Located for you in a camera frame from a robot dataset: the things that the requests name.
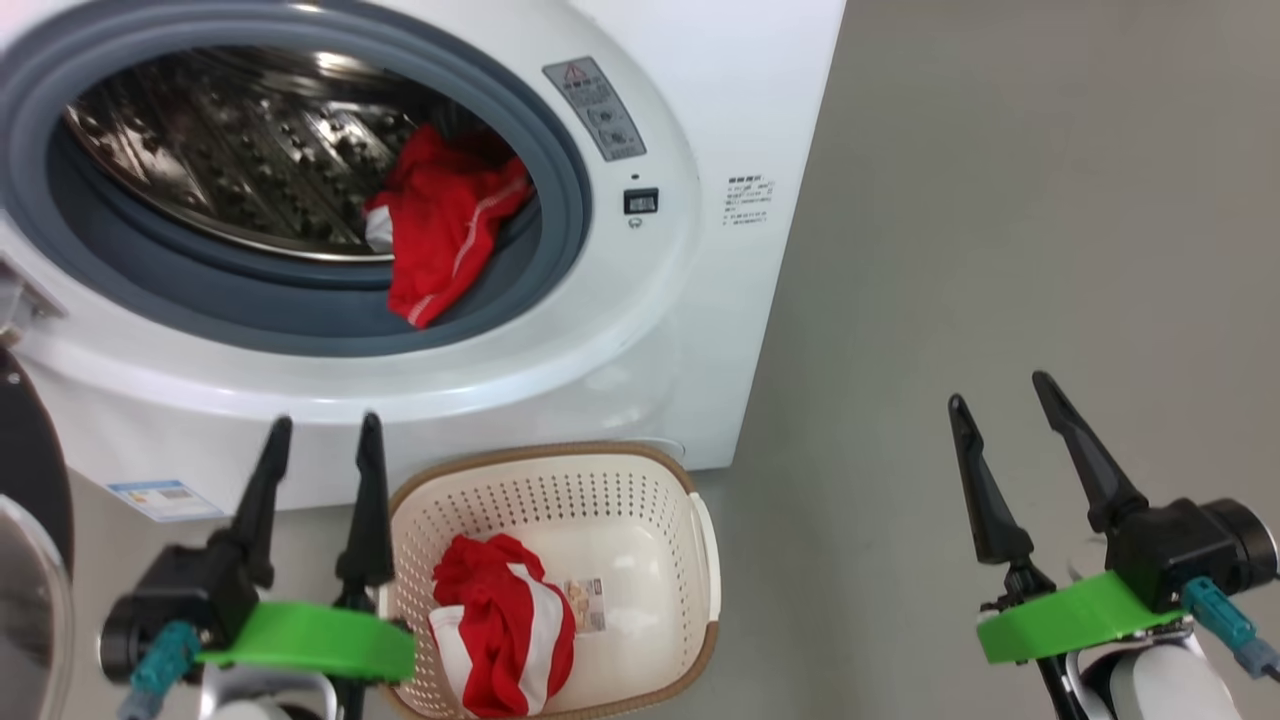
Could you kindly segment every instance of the cable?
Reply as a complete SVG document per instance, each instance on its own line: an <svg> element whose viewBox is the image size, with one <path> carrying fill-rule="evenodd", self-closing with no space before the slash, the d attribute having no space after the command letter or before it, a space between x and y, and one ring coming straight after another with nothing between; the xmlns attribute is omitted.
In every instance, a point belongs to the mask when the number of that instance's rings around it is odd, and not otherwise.
<svg viewBox="0 0 1280 720"><path fill-rule="evenodd" d="M1280 652L1258 637L1258 628L1213 584L1213 580L1196 578L1187 583L1183 587L1181 603L1202 628L1222 641L1251 678L1270 675L1280 667Z"/></svg>

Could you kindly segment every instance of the laundry basket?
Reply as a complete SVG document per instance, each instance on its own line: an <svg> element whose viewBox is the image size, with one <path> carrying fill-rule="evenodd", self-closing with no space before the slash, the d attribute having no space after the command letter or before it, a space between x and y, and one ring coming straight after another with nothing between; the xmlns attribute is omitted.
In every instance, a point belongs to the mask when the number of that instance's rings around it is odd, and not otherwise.
<svg viewBox="0 0 1280 720"><path fill-rule="evenodd" d="M396 580L381 589L379 614L417 635L413 679L387 689L406 717L470 717L428 624L439 606L431 571L458 534L506 533L539 555L547 582L591 597L572 673L541 716L588 720L655 705L710 661L721 609L710 515L685 470L655 450L586 443L472 457L410 479L390 511Z"/></svg>

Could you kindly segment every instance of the washing machine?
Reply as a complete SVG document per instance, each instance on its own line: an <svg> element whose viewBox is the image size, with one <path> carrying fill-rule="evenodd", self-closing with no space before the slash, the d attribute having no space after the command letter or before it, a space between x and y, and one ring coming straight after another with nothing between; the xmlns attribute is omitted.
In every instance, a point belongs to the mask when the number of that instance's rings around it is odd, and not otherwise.
<svg viewBox="0 0 1280 720"><path fill-rule="evenodd" d="M156 519L602 438L728 465L842 0L9 0L3 337L67 464ZM362 202L406 138L497 132L535 196L426 329Z"/></svg>

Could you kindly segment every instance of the washing machine door opening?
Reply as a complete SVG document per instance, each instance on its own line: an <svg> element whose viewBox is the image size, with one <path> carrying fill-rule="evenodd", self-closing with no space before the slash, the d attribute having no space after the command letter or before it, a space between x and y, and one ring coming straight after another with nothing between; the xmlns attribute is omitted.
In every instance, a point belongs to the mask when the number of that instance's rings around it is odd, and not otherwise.
<svg viewBox="0 0 1280 720"><path fill-rule="evenodd" d="M69 275L186 333L347 357L474 337L566 277L589 181L511 70L367 5L204 5L93 3L0 60L4 208ZM426 126L509 146L535 195L419 331L387 309L390 255L365 242L364 206Z"/></svg>

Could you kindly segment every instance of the gray floor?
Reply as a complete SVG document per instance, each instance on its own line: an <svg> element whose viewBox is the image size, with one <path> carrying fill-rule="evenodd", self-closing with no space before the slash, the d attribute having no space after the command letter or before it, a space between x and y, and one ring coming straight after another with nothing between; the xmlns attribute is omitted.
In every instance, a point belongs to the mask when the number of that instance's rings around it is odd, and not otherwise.
<svg viewBox="0 0 1280 720"><path fill-rule="evenodd" d="M1274 0L851 3L737 461L703 478L722 643L641 717L1050 716L1036 671L987 667L974 639L1001 574L973 561L954 391L1059 580L1088 528L1036 368L1155 501L1233 496L1280 524L1276 28ZM209 525L77 492L67 717L109 717L92 625ZM279 519L279 596L334 594L346 519ZM1277 600L1244 601L1272 638ZM1280 689L1207 644L1244 716L1274 717Z"/></svg>

